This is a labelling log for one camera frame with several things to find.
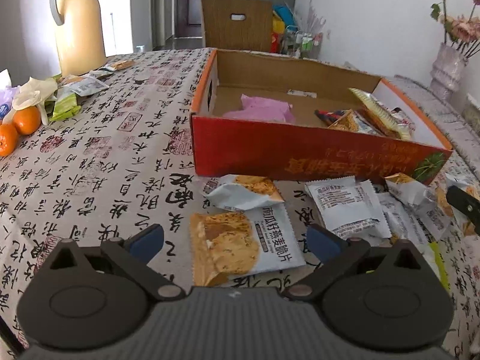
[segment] cardboard box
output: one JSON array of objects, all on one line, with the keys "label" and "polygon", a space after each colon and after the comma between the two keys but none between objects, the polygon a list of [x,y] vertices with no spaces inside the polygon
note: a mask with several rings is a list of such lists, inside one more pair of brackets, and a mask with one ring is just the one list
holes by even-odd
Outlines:
[{"label": "cardboard box", "polygon": [[[348,88],[400,107],[416,125],[416,142],[329,130],[315,109],[361,109]],[[289,95],[313,92],[316,98]],[[289,102],[296,124],[222,118],[241,109],[241,95]],[[216,50],[195,91],[190,113],[195,170],[200,176],[244,174],[315,180],[356,175],[382,181],[403,172],[430,183],[452,154],[450,142],[397,87],[379,76],[311,60]]]}]

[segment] pink tissue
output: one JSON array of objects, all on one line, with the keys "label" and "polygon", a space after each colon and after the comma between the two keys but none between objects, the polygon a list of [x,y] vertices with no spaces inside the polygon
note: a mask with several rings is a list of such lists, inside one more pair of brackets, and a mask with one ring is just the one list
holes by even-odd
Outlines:
[{"label": "pink tissue", "polygon": [[268,122],[295,123],[290,111],[292,105],[265,97],[241,96],[243,110],[230,111],[223,115],[228,119],[264,120]]}]

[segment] orange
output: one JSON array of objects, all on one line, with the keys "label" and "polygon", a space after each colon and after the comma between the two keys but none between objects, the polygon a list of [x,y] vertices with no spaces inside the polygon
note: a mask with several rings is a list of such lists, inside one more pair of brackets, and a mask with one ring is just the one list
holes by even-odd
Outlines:
[{"label": "orange", "polygon": [[0,126],[0,155],[6,157],[13,153],[17,147],[18,132],[9,123]]},{"label": "orange", "polygon": [[13,115],[12,123],[20,135],[33,134],[42,123],[40,111],[35,106],[17,111]]}]

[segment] yellow thermos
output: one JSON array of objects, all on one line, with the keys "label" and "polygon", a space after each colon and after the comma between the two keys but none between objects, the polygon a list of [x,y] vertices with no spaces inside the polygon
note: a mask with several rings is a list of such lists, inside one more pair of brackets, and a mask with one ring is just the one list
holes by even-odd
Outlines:
[{"label": "yellow thermos", "polygon": [[62,75],[81,75],[107,62],[98,0],[50,0]]}]

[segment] chair backrest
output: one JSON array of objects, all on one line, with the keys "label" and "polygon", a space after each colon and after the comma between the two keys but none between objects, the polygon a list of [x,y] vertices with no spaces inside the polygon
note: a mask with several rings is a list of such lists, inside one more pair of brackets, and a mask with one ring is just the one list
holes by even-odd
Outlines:
[{"label": "chair backrest", "polygon": [[205,47],[270,52],[272,4],[260,0],[202,0]]}]

